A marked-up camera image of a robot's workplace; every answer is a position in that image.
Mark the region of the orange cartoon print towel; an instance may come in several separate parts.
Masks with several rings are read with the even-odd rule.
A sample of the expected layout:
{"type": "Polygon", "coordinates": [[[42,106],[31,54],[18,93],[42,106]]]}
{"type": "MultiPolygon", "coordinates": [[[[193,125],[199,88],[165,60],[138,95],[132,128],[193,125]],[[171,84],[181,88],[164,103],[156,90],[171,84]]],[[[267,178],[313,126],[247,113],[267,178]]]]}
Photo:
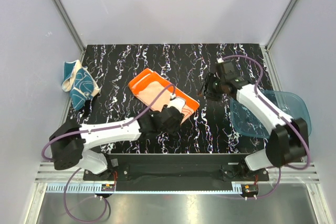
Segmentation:
{"type": "Polygon", "coordinates": [[[157,72],[146,68],[129,82],[128,87],[133,95],[145,105],[149,105],[152,111],[161,111],[164,105],[168,105],[171,94],[184,98],[186,101],[182,110],[184,114],[182,122],[184,122],[197,111],[200,104],[180,89],[170,85],[171,83],[157,72]]]}

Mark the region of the blue translucent plastic tray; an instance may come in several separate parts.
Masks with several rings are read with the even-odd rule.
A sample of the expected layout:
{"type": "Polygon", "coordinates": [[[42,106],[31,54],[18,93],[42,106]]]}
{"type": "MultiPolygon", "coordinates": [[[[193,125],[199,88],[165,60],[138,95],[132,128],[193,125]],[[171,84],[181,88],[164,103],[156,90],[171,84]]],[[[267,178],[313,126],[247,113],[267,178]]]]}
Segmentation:
{"type": "MultiPolygon", "coordinates": [[[[304,119],[307,123],[308,133],[311,133],[310,115],[301,97],[283,91],[262,90],[261,93],[281,111],[294,119],[304,119]]],[[[269,138],[270,136],[264,125],[244,105],[235,100],[230,101],[230,120],[234,130],[240,135],[258,138],[269,138]]]]}

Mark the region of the teal and cream towel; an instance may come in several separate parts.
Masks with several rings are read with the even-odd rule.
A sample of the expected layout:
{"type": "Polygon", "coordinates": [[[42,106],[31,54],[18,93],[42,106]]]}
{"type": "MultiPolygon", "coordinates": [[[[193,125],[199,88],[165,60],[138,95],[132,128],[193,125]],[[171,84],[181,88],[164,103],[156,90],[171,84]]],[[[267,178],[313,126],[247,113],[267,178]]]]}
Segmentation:
{"type": "Polygon", "coordinates": [[[61,88],[69,93],[72,107],[76,111],[82,109],[87,101],[92,100],[101,91],[88,68],[79,60],[64,63],[61,88]]]}

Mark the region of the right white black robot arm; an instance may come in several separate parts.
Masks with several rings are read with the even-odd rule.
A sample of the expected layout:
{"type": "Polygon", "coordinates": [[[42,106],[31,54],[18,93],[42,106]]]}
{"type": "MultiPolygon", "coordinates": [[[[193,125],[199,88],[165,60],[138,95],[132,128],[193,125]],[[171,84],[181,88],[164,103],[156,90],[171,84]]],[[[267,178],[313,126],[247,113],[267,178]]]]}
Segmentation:
{"type": "Polygon", "coordinates": [[[208,100],[220,101],[224,95],[247,108],[269,134],[266,147],[247,155],[238,167],[239,176],[250,180],[257,170],[288,165],[309,157],[308,125],[303,118],[293,118],[280,110],[246,78],[239,76],[233,63],[218,60],[215,72],[209,73],[199,91],[208,100]]]}

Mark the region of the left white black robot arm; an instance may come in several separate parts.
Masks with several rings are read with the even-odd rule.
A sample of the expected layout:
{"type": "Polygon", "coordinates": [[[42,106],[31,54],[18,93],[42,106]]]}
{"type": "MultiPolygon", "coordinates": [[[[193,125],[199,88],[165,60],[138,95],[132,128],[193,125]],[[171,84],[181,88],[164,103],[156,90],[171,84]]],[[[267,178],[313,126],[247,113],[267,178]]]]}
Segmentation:
{"type": "Polygon", "coordinates": [[[180,129],[182,105],[170,103],[161,111],[144,110],[129,120],[77,125],[66,122],[49,138],[55,170],[83,168],[103,180],[113,175],[110,160],[93,148],[116,142],[151,140],[161,133],[174,134],[180,129]]]}

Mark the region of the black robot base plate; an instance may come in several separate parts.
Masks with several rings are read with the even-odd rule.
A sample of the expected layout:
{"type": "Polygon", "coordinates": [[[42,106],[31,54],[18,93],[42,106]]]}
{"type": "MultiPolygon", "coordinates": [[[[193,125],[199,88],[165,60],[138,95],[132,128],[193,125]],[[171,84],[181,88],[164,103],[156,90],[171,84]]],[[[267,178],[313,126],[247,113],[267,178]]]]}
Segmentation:
{"type": "Polygon", "coordinates": [[[119,193],[189,193],[232,190],[233,182],[269,181],[265,169],[240,174],[245,154],[113,154],[119,193]]]}

